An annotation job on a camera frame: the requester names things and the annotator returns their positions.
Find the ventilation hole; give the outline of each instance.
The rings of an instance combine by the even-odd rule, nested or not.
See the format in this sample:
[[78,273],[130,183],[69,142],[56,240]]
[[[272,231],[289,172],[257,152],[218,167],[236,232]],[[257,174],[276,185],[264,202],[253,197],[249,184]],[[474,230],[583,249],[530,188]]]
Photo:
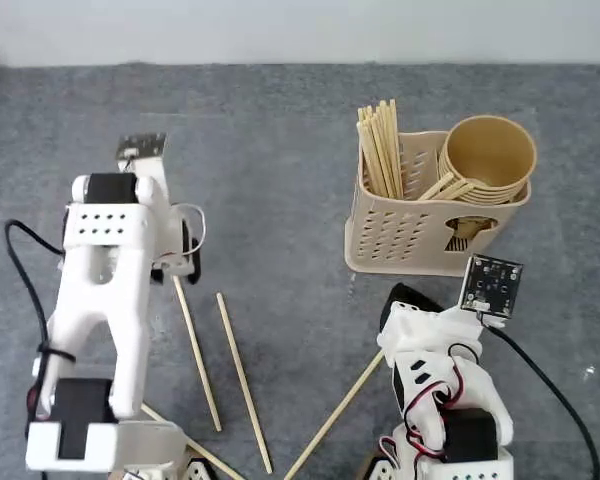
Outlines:
[[411,370],[420,370],[420,368],[425,364],[424,360],[418,360],[411,365]]
[[418,385],[422,385],[424,382],[429,380],[429,378],[431,378],[431,375],[429,375],[428,373],[423,373],[420,376],[418,376],[418,378],[415,379],[415,382]]

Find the beige cup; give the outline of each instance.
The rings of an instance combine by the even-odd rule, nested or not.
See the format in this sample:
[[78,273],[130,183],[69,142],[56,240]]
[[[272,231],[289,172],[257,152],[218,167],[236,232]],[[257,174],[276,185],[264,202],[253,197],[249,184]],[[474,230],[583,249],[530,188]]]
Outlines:
[[503,117],[480,115],[456,124],[440,153],[441,175],[474,185],[459,198],[482,205],[498,205],[513,198],[536,165],[531,135]]

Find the beige plastic caddy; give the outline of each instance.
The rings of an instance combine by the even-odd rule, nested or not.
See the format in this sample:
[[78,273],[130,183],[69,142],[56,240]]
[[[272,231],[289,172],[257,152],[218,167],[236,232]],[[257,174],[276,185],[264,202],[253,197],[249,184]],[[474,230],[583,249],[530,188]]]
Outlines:
[[[502,140],[505,148],[500,143],[500,154],[518,148],[513,153],[519,155],[521,147],[515,145],[528,145],[522,152],[525,159],[522,169],[487,169],[490,175],[496,177],[506,177],[507,174],[516,177],[509,185],[501,178],[496,178],[496,182],[492,178],[479,178],[477,171],[467,173],[463,164],[467,155],[471,156],[471,162],[479,162],[480,158],[476,155],[479,156],[480,152],[471,145],[486,138],[487,143],[483,145],[486,145],[488,153],[490,142],[496,141],[494,137],[498,137],[501,127],[505,129],[502,133],[507,138]],[[489,135],[481,135],[481,129]],[[512,131],[515,136],[520,133],[526,137],[511,139]],[[351,216],[345,225],[345,260],[352,270],[358,272],[461,277],[469,256],[482,252],[515,211],[529,200],[529,176],[536,163],[533,140],[522,127],[509,120],[480,116],[460,122],[449,133],[400,133],[399,143],[404,200],[381,197],[369,191],[368,172],[362,148],[359,149]],[[439,176],[449,171],[454,173],[455,179],[474,184],[475,188],[466,200],[480,204],[458,200],[417,200],[438,181]],[[494,202],[494,196],[496,202],[502,202],[504,198],[507,203],[490,204]]]

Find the white wall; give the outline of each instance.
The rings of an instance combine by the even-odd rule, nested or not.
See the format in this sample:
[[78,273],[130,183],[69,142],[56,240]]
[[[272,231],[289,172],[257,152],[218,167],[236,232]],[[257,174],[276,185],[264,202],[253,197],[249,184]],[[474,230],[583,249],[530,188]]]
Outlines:
[[0,64],[600,62],[600,0],[0,0]]

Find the white wire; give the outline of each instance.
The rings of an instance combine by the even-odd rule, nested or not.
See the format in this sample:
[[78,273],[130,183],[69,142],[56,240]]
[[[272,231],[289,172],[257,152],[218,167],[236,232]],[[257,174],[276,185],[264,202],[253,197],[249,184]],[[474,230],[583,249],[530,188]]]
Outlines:
[[394,454],[389,453],[389,451],[386,448],[384,448],[384,442],[387,440],[394,442],[393,438],[391,438],[387,435],[383,435],[382,437],[380,437],[378,439],[378,446],[380,447],[380,450],[382,451],[382,453],[384,453],[387,456],[387,459],[389,460],[389,462],[391,462],[391,465],[393,465],[393,468],[395,470],[399,470],[400,462],[398,462],[398,458]]
[[204,210],[202,210],[201,207],[199,207],[198,205],[195,205],[193,203],[176,203],[174,206],[176,208],[180,208],[180,207],[192,208],[193,210],[198,212],[198,215],[200,216],[200,223],[202,223],[202,235],[200,236],[198,245],[193,247],[191,250],[183,252],[182,255],[187,256],[187,255],[191,255],[192,253],[196,253],[198,250],[200,250],[202,248],[202,245],[204,244],[204,241],[207,238],[207,219],[204,216]]

